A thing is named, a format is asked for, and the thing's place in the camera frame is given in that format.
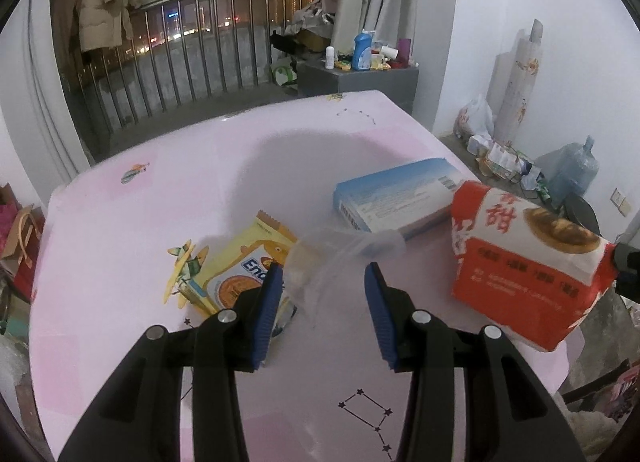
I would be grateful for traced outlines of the purple box on cabinet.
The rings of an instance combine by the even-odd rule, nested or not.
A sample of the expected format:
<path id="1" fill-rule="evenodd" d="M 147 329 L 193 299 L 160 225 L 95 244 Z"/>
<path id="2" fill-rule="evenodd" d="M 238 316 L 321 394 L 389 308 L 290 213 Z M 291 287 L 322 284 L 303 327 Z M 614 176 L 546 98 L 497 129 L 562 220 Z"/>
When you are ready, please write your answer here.
<path id="1" fill-rule="evenodd" d="M 398 54 L 396 60 L 404 67 L 409 66 L 411 56 L 411 40 L 408 38 L 401 38 L 397 42 Z"/>

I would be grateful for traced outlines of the black round stool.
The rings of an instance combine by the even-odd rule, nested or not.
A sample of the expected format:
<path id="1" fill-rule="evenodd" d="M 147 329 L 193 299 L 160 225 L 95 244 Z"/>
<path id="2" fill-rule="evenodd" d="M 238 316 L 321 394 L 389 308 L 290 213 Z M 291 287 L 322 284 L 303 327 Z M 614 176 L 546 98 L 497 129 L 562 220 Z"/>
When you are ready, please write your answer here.
<path id="1" fill-rule="evenodd" d="M 588 229 L 593 234 L 601 234 L 596 213 L 583 197 L 576 193 L 568 193 L 563 200 L 562 209 L 564 216 L 570 222 Z"/>

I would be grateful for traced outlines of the metal balcony railing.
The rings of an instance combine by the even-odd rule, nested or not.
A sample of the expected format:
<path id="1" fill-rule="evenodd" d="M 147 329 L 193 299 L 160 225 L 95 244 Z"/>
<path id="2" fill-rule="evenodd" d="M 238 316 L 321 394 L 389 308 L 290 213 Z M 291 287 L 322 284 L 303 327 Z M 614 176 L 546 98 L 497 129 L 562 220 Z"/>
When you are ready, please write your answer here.
<path id="1" fill-rule="evenodd" d="M 144 0 L 119 45 L 80 49 L 79 8 L 54 0 L 53 46 L 81 143 L 95 155 L 191 105 L 272 82 L 294 16 L 318 0 Z"/>

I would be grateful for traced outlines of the blue detergent bottle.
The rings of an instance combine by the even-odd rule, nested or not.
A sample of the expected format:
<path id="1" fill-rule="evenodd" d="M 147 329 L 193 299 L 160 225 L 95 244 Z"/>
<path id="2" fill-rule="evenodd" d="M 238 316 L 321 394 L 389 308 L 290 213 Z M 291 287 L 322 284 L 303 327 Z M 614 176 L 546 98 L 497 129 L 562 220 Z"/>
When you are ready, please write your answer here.
<path id="1" fill-rule="evenodd" d="M 371 69 L 372 42 L 374 36 L 374 30 L 362 30 L 356 35 L 354 52 L 352 52 L 353 71 L 367 71 Z"/>

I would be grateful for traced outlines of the red gift bags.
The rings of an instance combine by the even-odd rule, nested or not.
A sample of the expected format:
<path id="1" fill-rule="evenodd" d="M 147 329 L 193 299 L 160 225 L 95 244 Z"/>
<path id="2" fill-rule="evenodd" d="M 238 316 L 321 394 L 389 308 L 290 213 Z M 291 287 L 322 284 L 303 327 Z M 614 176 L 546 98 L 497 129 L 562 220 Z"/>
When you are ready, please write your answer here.
<path id="1" fill-rule="evenodd" d="M 1 271 L 17 294 L 31 302 L 44 215 L 33 204 L 18 203 L 9 184 L 1 186 Z"/>

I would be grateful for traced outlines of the yellow biscuit wrapper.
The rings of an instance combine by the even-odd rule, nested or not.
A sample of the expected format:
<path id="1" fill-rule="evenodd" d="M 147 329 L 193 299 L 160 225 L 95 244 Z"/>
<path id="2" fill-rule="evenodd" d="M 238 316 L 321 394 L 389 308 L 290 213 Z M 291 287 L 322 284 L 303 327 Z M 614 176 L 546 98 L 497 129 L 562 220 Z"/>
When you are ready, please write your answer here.
<path id="1" fill-rule="evenodd" d="M 220 252 L 197 248 L 191 241 L 171 248 L 175 267 L 167 281 L 164 301 L 171 295 L 178 306 L 193 306 L 203 316 L 232 307 L 239 296 L 258 288 L 273 264 L 282 266 L 297 238 L 288 227 L 264 211 Z"/>

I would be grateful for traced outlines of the red white snack bag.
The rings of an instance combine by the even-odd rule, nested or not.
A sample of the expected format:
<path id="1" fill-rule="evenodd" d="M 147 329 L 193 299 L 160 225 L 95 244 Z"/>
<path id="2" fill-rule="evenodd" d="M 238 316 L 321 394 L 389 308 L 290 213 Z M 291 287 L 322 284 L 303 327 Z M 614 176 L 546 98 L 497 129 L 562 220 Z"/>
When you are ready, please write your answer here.
<path id="1" fill-rule="evenodd" d="M 450 214 L 452 296 L 547 352 L 618 275 L 612 243 L 499 188 L 462 183 Z"/>

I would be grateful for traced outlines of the grey bedside cabinet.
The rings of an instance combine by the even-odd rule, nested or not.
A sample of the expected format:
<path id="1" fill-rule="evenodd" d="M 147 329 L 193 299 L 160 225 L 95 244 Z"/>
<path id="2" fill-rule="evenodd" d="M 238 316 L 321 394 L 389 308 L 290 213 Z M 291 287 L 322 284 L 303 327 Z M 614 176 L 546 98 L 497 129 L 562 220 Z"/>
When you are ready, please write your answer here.
<path id="1" fill-rule="evenodd" d="M 409 115 L 413 111 L 419 80 L 418 68 L 341 71 L 326 69 L 318 60 L 300 62 L 296 74 L 299 94 L 303 97 L 378 91 Z"/>

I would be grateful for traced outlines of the pink bed sheet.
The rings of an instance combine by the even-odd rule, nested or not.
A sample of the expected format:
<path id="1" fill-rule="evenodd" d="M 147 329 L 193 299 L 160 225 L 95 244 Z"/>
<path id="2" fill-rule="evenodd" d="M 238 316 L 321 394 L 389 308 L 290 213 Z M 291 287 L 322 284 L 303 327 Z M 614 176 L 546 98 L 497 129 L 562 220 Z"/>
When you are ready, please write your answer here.
<path id="1" fill-rule="evenodd" d="M 173 247 L 218 253 L 266 212 L 297 237 L 340 225 L 334 188 L 449 149 L 380 93 L 292 100 L 185 127 L 55 190 L 35 279 L 30 367 L 53 453 L 134 342 L 201 316 L 165 293 Z M 318 315 L 297 314 L 267 364 L 236 378 L 255 461 L 390 461 L 409 379 L 388 369 L 363 269 L 331 276 Z"/>

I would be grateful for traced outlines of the clear plastic bag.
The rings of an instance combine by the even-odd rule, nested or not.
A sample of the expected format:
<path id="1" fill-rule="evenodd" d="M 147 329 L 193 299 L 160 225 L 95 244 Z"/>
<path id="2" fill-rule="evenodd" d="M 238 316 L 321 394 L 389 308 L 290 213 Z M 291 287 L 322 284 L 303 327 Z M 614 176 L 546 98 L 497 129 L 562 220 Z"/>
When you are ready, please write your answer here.
<path id="1" fill-rule="evenodd" d="M 342 296 L 338 282 L 344 271 L 357 268 L 362 274 L 371 262 L 405 251 L 406 241 L 396 230 L 318 228 L 300 238 L 288 253 L 283 268 L 285 293 L 315 327 L 322 307 Z"/>

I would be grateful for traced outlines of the white blue paper box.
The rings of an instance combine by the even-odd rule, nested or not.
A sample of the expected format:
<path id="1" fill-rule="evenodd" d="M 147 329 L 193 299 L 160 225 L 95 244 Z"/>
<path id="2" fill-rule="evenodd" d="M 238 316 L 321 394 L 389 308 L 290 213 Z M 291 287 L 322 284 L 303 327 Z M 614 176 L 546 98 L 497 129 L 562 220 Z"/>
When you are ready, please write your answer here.
<path id="1" fill-rule="evenodd" d="M 341 182 L 333 206 L 353 229 L 393 230 L 410 239 L 449 219 L 454 193 L 473 178 L 444 158 L 430 158 Z"/>

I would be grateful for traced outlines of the large blue water jug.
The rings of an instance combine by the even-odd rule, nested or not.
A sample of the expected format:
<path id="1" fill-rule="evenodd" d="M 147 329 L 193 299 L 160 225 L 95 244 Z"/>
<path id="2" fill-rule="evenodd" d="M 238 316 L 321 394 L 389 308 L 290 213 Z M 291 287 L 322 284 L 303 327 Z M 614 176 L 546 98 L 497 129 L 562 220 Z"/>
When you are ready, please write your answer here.
<path id="1" fill-rule="evenodd" d="M 559 208 L 571 193 L 579 197 L 585 195 L 599 172 L 599 162 L 592 154 L 593 144 L 593 137 L 588 135 L 584 144 L 568 144 L 562 149 L 548 183 L 553 208 Z"/>

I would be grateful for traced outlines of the white plastic bag on floor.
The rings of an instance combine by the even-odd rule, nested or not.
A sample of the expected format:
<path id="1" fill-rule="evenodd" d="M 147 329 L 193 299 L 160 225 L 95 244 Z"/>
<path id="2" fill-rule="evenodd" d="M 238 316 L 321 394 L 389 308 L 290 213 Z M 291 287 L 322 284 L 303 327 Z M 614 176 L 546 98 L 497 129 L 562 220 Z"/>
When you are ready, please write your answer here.
<path id="1" fill-rule="evenodd" d="M 484 95 L 480 94 L 464 105 L 454 121 L 454 134 L 469 141 L 474 135 L 494 135 L 494 113 Z"/>

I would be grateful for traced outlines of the rolled wallpaper tubes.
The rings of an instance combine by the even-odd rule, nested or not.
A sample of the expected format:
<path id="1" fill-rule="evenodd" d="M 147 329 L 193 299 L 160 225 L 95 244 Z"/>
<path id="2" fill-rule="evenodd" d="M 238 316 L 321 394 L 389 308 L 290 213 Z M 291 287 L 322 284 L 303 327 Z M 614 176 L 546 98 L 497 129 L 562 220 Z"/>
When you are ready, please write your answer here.
<path id="1" fill-rule="evenodd" d="M 494 140 L 502 146 L 513 145 L 526 116 L 540 69 L 543 35 L 544 24 L 535 18 L 529 36 L 518 40 L 509 82 L 494 124 Z"/>

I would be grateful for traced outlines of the small white bottle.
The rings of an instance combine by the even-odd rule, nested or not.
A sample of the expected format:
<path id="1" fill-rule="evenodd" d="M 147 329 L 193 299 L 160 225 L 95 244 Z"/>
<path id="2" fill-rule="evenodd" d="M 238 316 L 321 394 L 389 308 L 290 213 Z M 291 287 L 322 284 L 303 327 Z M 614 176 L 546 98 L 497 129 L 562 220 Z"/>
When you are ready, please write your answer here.
<path id="1" fill-rule="evenodd" d="M 333 70 L 335 67 L 335 48 L 332 45 L 327 46 L 324 52 L 324 66 L 328 70 Z"/>

